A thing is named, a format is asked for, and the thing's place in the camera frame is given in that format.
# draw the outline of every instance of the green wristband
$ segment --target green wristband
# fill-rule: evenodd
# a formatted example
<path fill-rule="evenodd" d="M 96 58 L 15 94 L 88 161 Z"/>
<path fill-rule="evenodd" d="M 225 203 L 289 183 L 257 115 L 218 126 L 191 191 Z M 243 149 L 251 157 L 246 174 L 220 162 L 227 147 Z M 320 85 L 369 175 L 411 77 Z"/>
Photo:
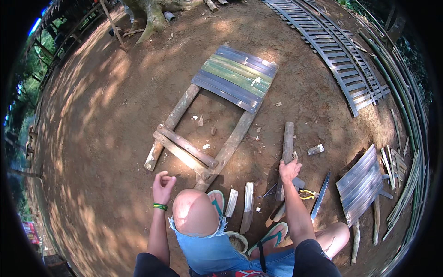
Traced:
<path fill-rule="evenodd" d="M 167 211 L 167 206 L 163 205 L 163 204 L 154 203 L 154 208 L 159 208 L 159 209 Z"/>

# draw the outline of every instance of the person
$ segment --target person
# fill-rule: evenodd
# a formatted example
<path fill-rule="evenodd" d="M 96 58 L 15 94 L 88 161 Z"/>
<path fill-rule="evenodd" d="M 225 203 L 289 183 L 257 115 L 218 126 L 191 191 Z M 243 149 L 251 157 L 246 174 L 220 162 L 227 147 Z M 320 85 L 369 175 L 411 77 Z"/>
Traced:
<path fill-rule="evenodd" d="M 249 249 L 249 258 L 232 247 L 224 232 L 226 217 L 222 216 L 224 197 L 220 191 L 206 194 L 185 189 L 179 192 L 169 224 L 187 259 L 190 276 L 340 276 L 331 258 L 348 242 L 349 228 L 337 222 L 314 232 L 311 216 L 292 185 L 301 166 L 297 160 L 287 165 L 280 161 L 288 224 L 276 224 Z M 165 219 L 175 182 L 176 178 L 167 176 L 167 171 L 155 176 L 152 186 L 155 208 L 148 247 L 146 253 L 136 257 L 134 276 L 178 276 L 169 268 Z M 288 232 L 293 244 L 277 248 Z"/>

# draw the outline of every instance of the dirt ground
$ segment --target dirt ground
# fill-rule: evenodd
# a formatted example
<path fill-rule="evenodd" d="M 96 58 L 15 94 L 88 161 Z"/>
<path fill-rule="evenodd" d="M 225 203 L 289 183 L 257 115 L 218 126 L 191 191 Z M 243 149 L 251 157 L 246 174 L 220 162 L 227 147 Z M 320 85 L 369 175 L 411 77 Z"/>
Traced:
<path fill-rule="evenodd" d="M 318 2 L 332 19 L 340 18 L 346 29 L 356 34 L 358 26 L 345 10 L 331 0 Z M 122 7 L 111 15 L 117 25 L 130 28 L 129 16 Z M 335 182 L 356 154 L 372 143 L 377 149 L 386 144 L 398 147 L 390 108 L 400 117 L 392 96 L 377 106 L 365 107 L 353 118 L 321 58 L 295 29 L 258 0 L 230 3 L 214 14 L 200 5 L 176 15 L 177 21 L 150 41 L 135 46 L 140 34 L 125 38 L 127 54 L 107 34 L 110 25 L 104 22 L 56 70 L 43 92 L 34 168 L 43 172 L 44 185 L 31 182 L 30 191 L 55 248 L 79 276 L 132 274 L 136 255 L 147 245 L 151 183 L 157 172 L 168 170 L 178 177 L 171 201 L 179 191 L 195 185 L 195 173 L 168 151 L 162 153 L 154 172 L 144 169 L 143 164 L 157 125 L 166 120 L 204 61 L 224 43 L 280 65 L 248 135 L 209 188 L 220 189 L 226 198 L 230 188 L 239 191 L 227 230 L 240 229 L 246 182 L 266 180 L 255 188 L 255 196 L 263 195 L 276 183 L 287 121 L 295 123 L 295 150 L 303 164 L 299 177 L 306 188 L 319 191 L 327 172 L 332 172 L 315 230 L 346 222 Z M 359 36 L 354 38 L 365 46 Z M 377 77 L 385 84 L 378 72 Z M 210 143 L 205 153 L 215 156 L 241 114 L 234 104 L 202 91 L 176 132 L 198 147 Z M 202 127 L 191 120 L 193 115 L 203 116 Z M 210 135 L 211 127 L 217 128 L 215 136 Z M 404 145 L 406 134 L 400 128 Z M 325 151 L 308 156 L 307 150 L 320 143 Z M 391 191 L 387 182 L 385 190 Z M 409 207 L 387 240 L 381 238 L 387 228 L 384 219 L 398 196 L 397 191 L 394 201 L 380 198 L 378 246 L 372 242 L 372 209 L 362 215 L 357 263 L 350 265 L 352 235 L 333 259 L 344 276 L 379 275 L 395 255 L 408 227 Z M 305 201 L 308 210 L 314 203 Z M 262 210 L 254 213 L 246 233 L 250 245 L 266 234 L 264 222 L 276 205 L 272 196 L 255 200 L 254 206 Z M 187 276 L 186 260 L 175 235 L 170 229 L 167 232 L 171 267 Z"/>

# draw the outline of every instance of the flip-flop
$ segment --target flip-flop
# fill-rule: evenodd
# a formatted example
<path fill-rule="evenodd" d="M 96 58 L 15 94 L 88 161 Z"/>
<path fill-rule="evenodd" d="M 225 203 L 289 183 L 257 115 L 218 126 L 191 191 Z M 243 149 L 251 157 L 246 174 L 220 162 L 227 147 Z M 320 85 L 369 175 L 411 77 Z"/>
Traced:
<path fill-rule="evenodd" d="M 223 195 L 223 192 L 219 190 L 213 190 L 208 192 L 208 196 L 214 193 L 221 194 L 221 198 L 223 199 L 223 206 L 221 208 L 217 203 L 217 199 L 214 199 L 214 201 L 212 201 L 212 204 L 215 205 L 215 208 L 217 209 L 218 216 L 223 217 L 223 210 L 225 209 L 225 196 Z"/>
<path fill-rule="evenodd" d="M 283 226 L 283 229 L 279 231 L 277 234 L 270 235 L 278 226 Z M 262 244 L 267 242 L 268 240 L 271 240 L 275 237 L 277 237 L 277 243 L 274 245 L 274 248 L 277 247 L 277 245 L 281 242 L 281 240 L 286 237 L 288 234 L 288 224 L 286 222 L 280 222 L 277 225 L 275 225 L 269 232 L 260 240 Z M 249 250 L 248 250 L 248 256 L 251 256 L 252 251 L 254 249 L 258 248 L 258 242 L 254 244 Z"/>

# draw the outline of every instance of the pliers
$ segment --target pliers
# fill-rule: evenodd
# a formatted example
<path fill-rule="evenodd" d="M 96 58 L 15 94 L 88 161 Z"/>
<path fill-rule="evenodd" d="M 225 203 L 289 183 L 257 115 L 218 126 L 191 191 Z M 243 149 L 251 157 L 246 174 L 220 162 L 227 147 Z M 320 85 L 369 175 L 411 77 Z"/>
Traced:
<path fill-rule="evenodd" d="M 306 197 L 302 197 L 300 195 L 300 198 L 302 200 L 306 200 L 306 199 L 314 199 L 314 198 L 318 198 L 320 196 L 319 193 L 316 193 L 315 191 L 309 191 L 309 190 L 299 190 L 299 192 L 307 192 L 308 194 L 310 194 L 310 196 L 306 196 Z"/>

